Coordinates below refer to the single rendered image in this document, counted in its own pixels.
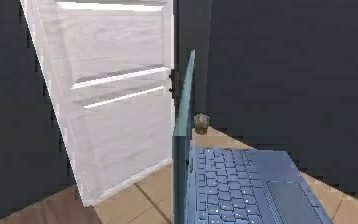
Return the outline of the blue laptop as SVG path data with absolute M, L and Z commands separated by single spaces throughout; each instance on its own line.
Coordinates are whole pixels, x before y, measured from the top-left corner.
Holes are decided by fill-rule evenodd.
M 194 146 L 195 54 L 173 132 L 173 224 L 334 224 L 285 151 Z

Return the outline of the small brown lumpy object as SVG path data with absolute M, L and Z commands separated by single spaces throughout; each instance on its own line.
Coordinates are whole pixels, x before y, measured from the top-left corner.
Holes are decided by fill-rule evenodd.
M 199 135 L 204 135 L 208 131 L 210 117 L 205 114 L 197 114 L 194 117 L 195 132 Z

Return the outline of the white panelled room door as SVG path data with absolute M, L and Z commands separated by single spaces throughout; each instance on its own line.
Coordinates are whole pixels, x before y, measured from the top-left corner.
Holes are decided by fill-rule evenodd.
M 173 0 L 20 3 L 83 204 L 169 162 Z

